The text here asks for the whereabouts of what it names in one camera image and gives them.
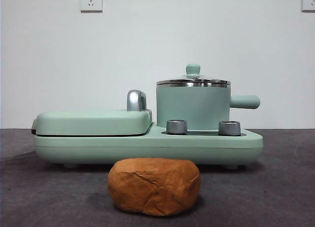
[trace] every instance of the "pot lid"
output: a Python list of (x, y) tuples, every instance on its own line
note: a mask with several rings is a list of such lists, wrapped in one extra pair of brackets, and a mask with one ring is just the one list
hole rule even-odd
[(224, 84), (231, 85), (231, 82), (220, 79), (209, 79), (204, 75), (200, 74), (200, 65), (199, 64), (188, 64), (186, 66), (186, 74), (181, 78), (168, 79), (163, 81), (158, 81), (157, 85), (163, 84), (186, 84), (186, 83), (194, 83), (194, 84)]

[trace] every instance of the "appliance foot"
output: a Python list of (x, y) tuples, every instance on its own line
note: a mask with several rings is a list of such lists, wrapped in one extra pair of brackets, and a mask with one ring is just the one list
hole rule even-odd
[(229, 170), (234, 170), (238, 168), (238, 165), (233, 165), (233, 164), (226, 164), (226, 165), (221, 165), (224, 169), (229, 169)]
[(67, 169), (74, 169), (74, 168), (77, 168), (79, 167), (78, 164), (63, 164), (64, 168), (67, 168)]

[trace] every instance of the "gray floor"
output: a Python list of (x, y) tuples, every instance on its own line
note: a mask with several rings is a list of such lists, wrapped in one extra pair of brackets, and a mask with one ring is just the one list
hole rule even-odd
[(258, 162), (199, 166), (196, 205), (157, 218), (115, 208), (111, 165), (64, 169), (36, 156), (30, 130), (1, 130), (1, 226), (315, 226), (315, 130), (252, 131), (264, 137)]

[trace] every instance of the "pot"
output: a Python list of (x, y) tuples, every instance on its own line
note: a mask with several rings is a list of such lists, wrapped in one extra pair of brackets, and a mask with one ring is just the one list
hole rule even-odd
[(186, 66), (186, 75), (157, 82), (157, 126), (168, 120), (186, 120), (189, 130), (217, 130), (228, 121), (230, 108), (256, 109), (257, 96), (231, 97), (231, 83), (206, 79), (198, 64)]

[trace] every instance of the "electrical outlet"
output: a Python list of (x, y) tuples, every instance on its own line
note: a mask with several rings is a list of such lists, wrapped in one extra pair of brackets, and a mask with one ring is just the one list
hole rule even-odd
[(102, 12), (103, 0), (81, 0), (81, 12)]
[(302, 0), (303, 12), (315, 12), (315, 0)]

